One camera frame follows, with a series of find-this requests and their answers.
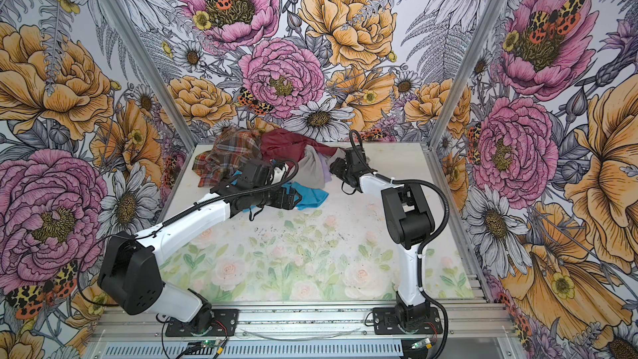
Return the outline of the lavender cloth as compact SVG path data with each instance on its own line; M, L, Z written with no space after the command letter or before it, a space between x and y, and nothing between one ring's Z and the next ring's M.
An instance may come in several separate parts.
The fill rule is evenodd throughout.
M329 183L332 180L332 173L330 171L329 164L327 162L327 159L323 155L319 156L319 161L320 161L320 164L322 166L322 173L323 173L324 183L327 184L327 183Z

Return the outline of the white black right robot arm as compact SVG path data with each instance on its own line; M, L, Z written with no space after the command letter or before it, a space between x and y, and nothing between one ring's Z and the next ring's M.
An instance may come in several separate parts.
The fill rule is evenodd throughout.
M419 277L420 246L434 231L435 220L419 184L398 183L395 179L369 171L354 149L329 166L330 172L356 192L377 197L382 202L385 223L392 241L400 247L400 282L395 313L402 327L415 327L431 314L431 304L423 296Z

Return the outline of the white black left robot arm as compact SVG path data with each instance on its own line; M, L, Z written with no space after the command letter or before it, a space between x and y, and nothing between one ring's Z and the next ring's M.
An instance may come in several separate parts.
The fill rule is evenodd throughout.
M211 304L191 289L165 282L160 266L196 237L244 211L256 216L266 207L294 209L302 196L289 184L298 169L293 160L250 160L179 214L135 234L114 234L106 244L98 286L129 315L164 315L204 333L214 323Z

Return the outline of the turquoise cloth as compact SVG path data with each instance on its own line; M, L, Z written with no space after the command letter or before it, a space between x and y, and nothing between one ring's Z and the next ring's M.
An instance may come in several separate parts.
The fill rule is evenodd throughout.
M287 183L287 184L284 184L283 186L291 186L302 195L301 203L295 208L299 210L317 209L327 200L327 197L328 197L327 192L322 189L309 189L307 187L301 186L300 184L296 182ZM239 206L239 209L242 212L249 212L250 210L257 209L257 207L259 207L259 204L260 203L252 204L250 207Z

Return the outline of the grey cloth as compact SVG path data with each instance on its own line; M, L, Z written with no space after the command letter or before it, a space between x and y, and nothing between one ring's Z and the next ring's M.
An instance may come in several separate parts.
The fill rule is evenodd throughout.
M319 161L320 155L314 146L306 146L304 156L298 163L299 171L293 181L309 189L323 189L326 184Z

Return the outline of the maroon cloth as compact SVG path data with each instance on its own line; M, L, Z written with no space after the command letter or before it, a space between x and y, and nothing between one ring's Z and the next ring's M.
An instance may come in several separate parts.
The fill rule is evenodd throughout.
M307 136L279 128L261 136L261 154L265 161L293 160L299 162L305 156L307 146L323 156L332 157L335 147L326 146Z

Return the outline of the plaid brown red cloth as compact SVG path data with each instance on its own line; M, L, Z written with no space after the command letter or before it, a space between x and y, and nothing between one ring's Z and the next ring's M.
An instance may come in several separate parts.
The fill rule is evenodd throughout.
M194 158L192 171L199 176L200 188L214 187L233 176L241 166L261 157L261 137L247 129L227 128L211 150Z

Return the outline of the aluminium right rear corner post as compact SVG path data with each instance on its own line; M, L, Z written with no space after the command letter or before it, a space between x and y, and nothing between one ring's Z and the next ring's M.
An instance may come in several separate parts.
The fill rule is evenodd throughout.
M459 104L463 96L464 89L475 63L479 59L482 47L487 41L488 36L493 30L496 19L508 0L488 0L487 7L483 15L478 20L475 34L465 52L463 60L460 64L457 74L450 88L450 94L445 104L443 104L441 113L435 123L435 127L427 141L427 147L430 151L434 151L438 146L447 126L451 121L456 106Z

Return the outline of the aluminium corner post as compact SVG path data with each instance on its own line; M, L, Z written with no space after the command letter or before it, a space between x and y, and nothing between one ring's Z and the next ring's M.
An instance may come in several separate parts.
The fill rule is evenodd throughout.
M136 27L133 21L131 21L128 11L125 10L125 6L120 0L98 1L101 3L109 20L113 21L114 28L128 47L133 58L136 60L136 64L139 66L146 82L158 97L159 103L163 106L166 115L172 122L180 139L184 142L186 150L189 152L194 151L199 141L189 129L189 126L183 116L181 116L181 113L174 103L166 84L164 84L161 74L151 60L151 56L137 33Z
M450 94L445 104L443 104L441 113L435 123L435 127L427 141L427 147L430 151L434 151L438 146L447 126L451 121L456 106L459 104L463 96L464 89L475 63L479 59L482 47L487 41L488 36L493 30L496 19L508 0L488 0L487 7L483 15L478 20L475 34L465 52L463 60L460 64L457 74L450 88Z

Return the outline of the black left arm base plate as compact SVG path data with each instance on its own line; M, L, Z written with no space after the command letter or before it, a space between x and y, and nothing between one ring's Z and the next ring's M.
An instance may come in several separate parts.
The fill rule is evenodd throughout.
M239 322L238 309L209 309L199 313L190 322L171 318L167 337L232 337Z

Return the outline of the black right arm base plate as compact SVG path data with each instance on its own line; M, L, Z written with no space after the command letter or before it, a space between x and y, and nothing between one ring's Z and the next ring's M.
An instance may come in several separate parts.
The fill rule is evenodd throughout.
M372 327L376 335L441 335L444 331L443 317L436 307L425 309L402 309L395 307L374 307Z

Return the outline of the aluminium right side rail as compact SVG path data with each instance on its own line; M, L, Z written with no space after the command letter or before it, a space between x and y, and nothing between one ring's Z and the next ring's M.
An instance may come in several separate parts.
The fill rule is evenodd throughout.
M486 284L482 268L474 252L474 246L471 244L470 236L468 236L465 231L463 219L455 204L442 165L433 149L428 147L427 144L422 144L421 147L432 181L442 189L450 202L450 219L445 233L450 234L455 241L455 250L459 254L459 260L464 266L465 274L473 290L475 299L481 299L484 303L491 303L493 294L491 294Z

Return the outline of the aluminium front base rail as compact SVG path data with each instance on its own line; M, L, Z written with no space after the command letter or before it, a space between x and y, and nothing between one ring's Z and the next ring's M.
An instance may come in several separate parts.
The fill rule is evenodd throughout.
M444 300L449 317L450 338L513 337L513 321L505 306L472 300ZM274 305L239 302L219 305L219 309L238 309L239 316L231 339L302 341L375 337L372 310L393 308L388 302L280 302ZM143 313L130 316L108 308L91 335L90 342L159 342L162 325L156 316Z

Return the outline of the aluminium left rear corner post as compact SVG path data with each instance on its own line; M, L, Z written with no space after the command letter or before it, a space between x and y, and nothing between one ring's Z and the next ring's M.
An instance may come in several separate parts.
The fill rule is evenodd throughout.
M199 141L189 129L189 126L183 116L181 116L181 113L174 103L166 84L164 84L161 74L151 60L151 56L137 33L136 27L133 21L131 21L128 11L125 10L125 6L120 0L98 1L101 3L109 20L113 21L114 28L128 47L133 58L136 60L136 64L139 66L146 82L158 97L159 103L163 106L166 115L172 122L180 139L184 142L186 150L189 152L194 151Z

